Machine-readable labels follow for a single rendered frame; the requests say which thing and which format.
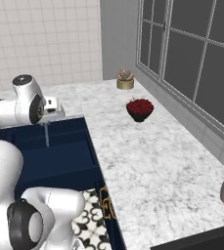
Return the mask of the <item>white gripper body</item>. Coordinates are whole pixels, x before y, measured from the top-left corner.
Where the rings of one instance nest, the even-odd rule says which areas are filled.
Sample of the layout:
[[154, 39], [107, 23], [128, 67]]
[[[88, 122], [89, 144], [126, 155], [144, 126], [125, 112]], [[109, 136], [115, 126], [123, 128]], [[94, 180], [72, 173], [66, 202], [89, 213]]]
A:
[[45, 106], [42, 121], [53, 122], [66, 116], [65, 110], [60, 104], [48, 104]]

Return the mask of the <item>navy blue drawer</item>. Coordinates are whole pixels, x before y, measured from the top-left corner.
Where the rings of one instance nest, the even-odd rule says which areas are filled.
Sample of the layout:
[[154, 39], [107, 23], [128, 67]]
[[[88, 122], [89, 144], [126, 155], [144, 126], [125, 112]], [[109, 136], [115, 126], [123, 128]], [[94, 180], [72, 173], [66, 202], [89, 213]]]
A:
[[[92, 188], [100, 204], [100, 188], [107, 185], [83, 118], [3, 129], [0, 140], [22, 152], [23, 167], [15, 197], [32, 187]], [[102, 219], [112, 250], [126, 250], [116, 219], [106, 220], [103, 210]]]

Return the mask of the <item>succulent in tan pot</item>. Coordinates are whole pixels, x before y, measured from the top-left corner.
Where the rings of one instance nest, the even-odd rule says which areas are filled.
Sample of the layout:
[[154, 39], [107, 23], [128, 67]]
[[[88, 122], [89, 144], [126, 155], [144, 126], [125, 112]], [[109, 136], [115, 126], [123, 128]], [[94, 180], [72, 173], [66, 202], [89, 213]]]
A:
[[120, 90], [130, 90], [134, 87], [134, 73], [129, 69], [122, 69], [116, 74], [116, 87]]

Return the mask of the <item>black bowl of red flowers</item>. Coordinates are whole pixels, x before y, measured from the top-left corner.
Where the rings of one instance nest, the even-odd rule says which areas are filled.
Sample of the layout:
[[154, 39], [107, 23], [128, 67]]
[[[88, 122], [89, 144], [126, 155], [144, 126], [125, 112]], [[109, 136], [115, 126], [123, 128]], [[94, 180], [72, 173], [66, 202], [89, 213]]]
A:
[[126, 109], [135, 122], [143, 122], [154, 111], [154, 105], [146, 99], [133, 99], [126, 105]]

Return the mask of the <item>grey framed window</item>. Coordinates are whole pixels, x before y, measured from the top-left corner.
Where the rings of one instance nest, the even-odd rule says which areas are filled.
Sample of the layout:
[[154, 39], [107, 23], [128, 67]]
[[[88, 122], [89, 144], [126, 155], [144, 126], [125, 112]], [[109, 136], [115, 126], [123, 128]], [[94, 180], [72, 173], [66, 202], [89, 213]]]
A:
[[137, 66], [224, 139], [224, 0], [139, 0]]

